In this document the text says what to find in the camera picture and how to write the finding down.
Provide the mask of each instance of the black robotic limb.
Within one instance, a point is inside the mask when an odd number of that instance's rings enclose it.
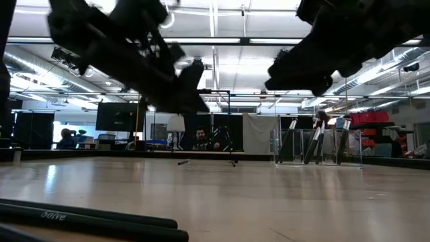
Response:
[[[0,125],[8,110],[7,99],[10,92],[11,76],[3,62],[3,58],[15,5],[16,0],[4,0],[0,7]]]
[[[309,89],[322,95],[333,84],[334,71],[349,77],[363,62],[429,33],[429,12],[426,0],[302,0],[297,16],[312,30],[269,68],[266,88]]]
[[[178,44],[169,47],[158,31],[168,16],[159,0],[120,0],[109,16],[84,0],[50,4],[51,37],[80,56],[81,73],[93,65],[163,112],[209,112],[197,90],[184,84],[189,80],[178,81],[181,76],[175,75],[174,64],[185,53]],[[187,76],[200,79],[200,69],[194,70]]]

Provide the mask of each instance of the laminate floor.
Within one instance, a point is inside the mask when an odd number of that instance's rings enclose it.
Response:
[[[429,171],[177,162],[96,157],[3,166],[0,197],[173,218],[190,241],[430,241]]]

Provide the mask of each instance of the window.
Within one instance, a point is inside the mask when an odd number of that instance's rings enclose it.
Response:
[[[167,140],[167,124],[151,124],[150,138],[153,140]]]

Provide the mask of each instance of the black tube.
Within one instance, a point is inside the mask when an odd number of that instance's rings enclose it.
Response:
[[[46,242],[27,232],[0,224],[0,241],[2,242]]]
[[[76,231],[131,241],[186,242],[188,233],[151,225],[95,218],[41,208],[0,204],[0,217],[7,223]]]
[[[155,218],[150,216],[141,216],[141,215],[134,215],[134,214],[124,214],[119,212],[94,210],[90,208],[75,208],[72,206],[43,204],[38,202],[26,202],[26,201],[9,200],[9,199],[2,199],[2,198],[0,198],[0,204],[27,206],[31,208],[41,208],[41,209],[47,209],[47,210],[69,212],[73,214],[80,214],[85,216],[92,216],[95,218],[116,220],[120,222],[136,223],[140,225],[152,225],[157,227],[177,229],[177,222],[173,219],[168,219],[168,218]]]

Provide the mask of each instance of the glass enclosure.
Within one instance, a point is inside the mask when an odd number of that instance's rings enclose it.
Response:
[[[278,165],[362,165],[361,132],[359,130],[273,130],[272,161]]]

